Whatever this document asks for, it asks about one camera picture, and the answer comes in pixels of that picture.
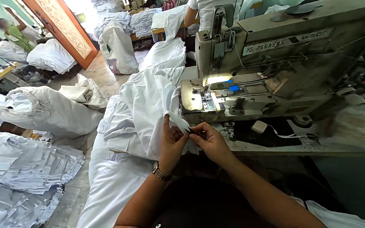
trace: green shirt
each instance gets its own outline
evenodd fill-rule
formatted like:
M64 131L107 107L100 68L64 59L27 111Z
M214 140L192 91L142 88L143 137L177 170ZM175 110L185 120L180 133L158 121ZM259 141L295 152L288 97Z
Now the green shirt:
M19 31L17 26L11 26L11 28L8 29L9 35L4 33L4 36L15 43L16 45L23 48L27 53L32 51L34 47L29 44L29 39Z

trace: gold watch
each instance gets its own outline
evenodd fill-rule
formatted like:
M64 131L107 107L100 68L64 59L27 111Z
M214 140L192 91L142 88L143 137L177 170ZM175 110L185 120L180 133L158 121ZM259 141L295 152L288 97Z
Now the gold watch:
M154 175L156 175L158 178L160 178L160 180L162 181L168 181L168 180L171 180L171 175L169 176L166 176L164 175L164 173L162 173L159 169L159 162L156 162L154 165L153 165L153 171L152 173Z

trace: floor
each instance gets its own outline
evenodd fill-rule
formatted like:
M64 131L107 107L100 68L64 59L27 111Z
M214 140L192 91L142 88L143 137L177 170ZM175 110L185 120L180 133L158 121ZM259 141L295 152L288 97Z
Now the floor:
M101 52L95 57L91 65L86 70L81 70L79 74L87 78L92 78L99 88L108 97L119 94L120 86L126 82L129 75L114 75L105 63ZM60 76L48 84L49 87L58 90L62 85L72 86L77 82L77 76L66 78ZM65 184L65 193L52 217L42 227L44 228L75 228L78 217L84 208L90 190L88 179L88 167L91 150L93 148L96 131L91 132L82 150L86 155L86 162L77 175Z

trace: sewing machine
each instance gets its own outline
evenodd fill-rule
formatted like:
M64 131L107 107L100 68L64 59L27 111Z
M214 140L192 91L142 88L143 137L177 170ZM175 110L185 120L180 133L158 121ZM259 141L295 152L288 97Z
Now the sewing machine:
M237 23L218 6L195 54L197 78L181 81L189 123L291 116L307 125L364 61L365 1L321 0Z

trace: carved door panel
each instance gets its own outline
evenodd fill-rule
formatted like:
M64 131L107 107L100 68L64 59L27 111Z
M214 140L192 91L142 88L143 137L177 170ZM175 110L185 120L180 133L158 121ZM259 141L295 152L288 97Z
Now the carved door panel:
M84 69L98 51L63 0L23 0Z

